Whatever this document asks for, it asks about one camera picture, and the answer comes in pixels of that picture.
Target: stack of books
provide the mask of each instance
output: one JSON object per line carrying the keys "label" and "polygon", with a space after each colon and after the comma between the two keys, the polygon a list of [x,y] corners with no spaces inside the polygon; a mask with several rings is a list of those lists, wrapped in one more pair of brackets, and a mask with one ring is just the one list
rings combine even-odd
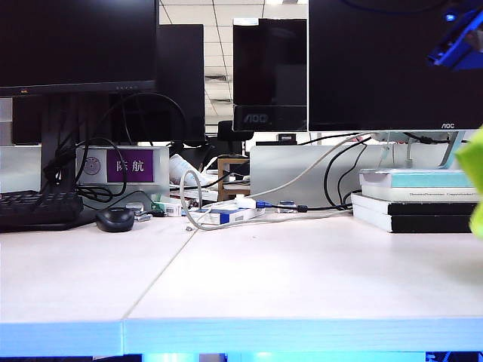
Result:
{"label": "stack of books", "polygon": [[461,170],[362,170],[354,217],[387,232],[470,232],[479,201]]}

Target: keyboard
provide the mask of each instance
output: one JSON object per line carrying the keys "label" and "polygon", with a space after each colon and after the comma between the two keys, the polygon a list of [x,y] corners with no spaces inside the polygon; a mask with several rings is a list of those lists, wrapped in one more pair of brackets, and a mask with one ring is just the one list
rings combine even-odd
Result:
{"label": "keyboard", "polygon": [[11,192],[0,198],[0,231],[18,225],[61,224],[79,218],[84,209],[75,192]]}

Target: ceiling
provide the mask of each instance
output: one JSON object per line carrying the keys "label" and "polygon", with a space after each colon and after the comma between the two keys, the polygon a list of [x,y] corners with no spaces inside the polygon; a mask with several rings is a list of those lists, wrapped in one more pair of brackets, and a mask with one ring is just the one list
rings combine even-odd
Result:
{"label": "ceiling", "polygon": [[162,24],[205,25],[206,124],[233,119],[234,18],[306,19],[307,0],[161,0]]}

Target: desk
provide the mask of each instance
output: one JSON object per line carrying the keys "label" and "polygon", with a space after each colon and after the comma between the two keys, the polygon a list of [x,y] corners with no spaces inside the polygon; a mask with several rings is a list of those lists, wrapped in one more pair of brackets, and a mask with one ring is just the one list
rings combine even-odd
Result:
{"label": "desk", "polygon": [[185,225],[2,235],[0,354],[483,349],[471,235],[391,235],[348,216]]}
{"label": "desk", "polygon": [[0,235],[0,356],[122,354],[126,313],[191,236],[183,219]]}
{"label": "desk", "polygon": [[483,243],[344,216],[199,232],[125,323],[128,352],[479,351]]}

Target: computer mouse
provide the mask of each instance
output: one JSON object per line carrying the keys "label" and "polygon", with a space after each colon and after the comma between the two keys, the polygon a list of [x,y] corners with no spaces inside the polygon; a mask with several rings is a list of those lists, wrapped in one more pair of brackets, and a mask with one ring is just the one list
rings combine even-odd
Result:
{"label": "computer mouse", "polygon": [[96,214],[97,227],[103,232],[128,232],[134,225],[134,212],[123,207],[113,207]]}

